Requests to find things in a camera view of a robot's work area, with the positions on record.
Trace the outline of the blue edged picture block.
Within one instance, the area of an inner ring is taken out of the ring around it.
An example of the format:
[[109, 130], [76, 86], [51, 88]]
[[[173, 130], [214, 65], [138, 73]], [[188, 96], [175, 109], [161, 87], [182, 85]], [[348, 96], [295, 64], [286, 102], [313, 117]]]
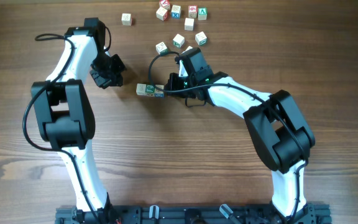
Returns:
[[154, 97], [164, 97], [163, 85], [156, 85], [154, 88]]

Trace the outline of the green letter J block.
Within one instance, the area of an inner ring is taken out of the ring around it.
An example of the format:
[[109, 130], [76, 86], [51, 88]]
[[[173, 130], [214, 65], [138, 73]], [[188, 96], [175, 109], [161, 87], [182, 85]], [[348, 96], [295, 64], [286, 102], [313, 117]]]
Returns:
[[147, 96], [155, 96], [155, 88], [152, 85], [146, 85], [145, 94]]

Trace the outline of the yellow edged wooden block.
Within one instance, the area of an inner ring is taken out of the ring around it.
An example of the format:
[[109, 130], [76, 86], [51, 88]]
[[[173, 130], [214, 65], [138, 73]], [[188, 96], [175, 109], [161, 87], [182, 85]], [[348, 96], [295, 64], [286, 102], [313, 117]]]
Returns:
[[146, 91], [145, 91], [146, 88], [147, 88], [146, 84], [138, 83], [137, 88], [136, 88], [137, 95], [145, 96], [147, 94]]

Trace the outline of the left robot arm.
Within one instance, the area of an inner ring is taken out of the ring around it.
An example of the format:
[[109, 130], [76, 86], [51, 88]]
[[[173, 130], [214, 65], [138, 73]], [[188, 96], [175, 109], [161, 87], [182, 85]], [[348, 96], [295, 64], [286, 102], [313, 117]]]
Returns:
[[118, 55], [109, 55], [111, 33], [97, 17], [83, 26], [71, 27], [64, 35], [40, 34], [35, 40], [63, 40], [65, 49], [55, 70], [44, 82], [31, 87], [32, 99], [25, 109], [22, 129], [27, 142], [40, 149], [27, 132], [29, 111], [35, 111], [41, 138], [50, 144], [42, 151], [56, 152], [64, 161], [76, 195], [72, 208], [58, 208], [55, 223], [120, 223], [94, 161], [92, 139], [94, 113], [84, 83], [91, 76], [105, 89], [122, 86], [126, 69]]

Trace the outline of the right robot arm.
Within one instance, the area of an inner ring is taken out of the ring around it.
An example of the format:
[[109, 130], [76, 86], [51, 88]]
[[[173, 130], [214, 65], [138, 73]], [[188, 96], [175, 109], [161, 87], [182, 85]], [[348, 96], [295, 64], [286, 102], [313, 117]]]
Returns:
[[314, 134], [289, 92], [274, 94], [238, 84], [228, 74], [214, 73], [199, 48], [176, 54], [178, 73], [171, 73], [168, 95], [197, 99], [244, 118], [255, 151], [272, 172], [272, 204], [287, 223], [302, 217], [306, 206], [303, 173]]

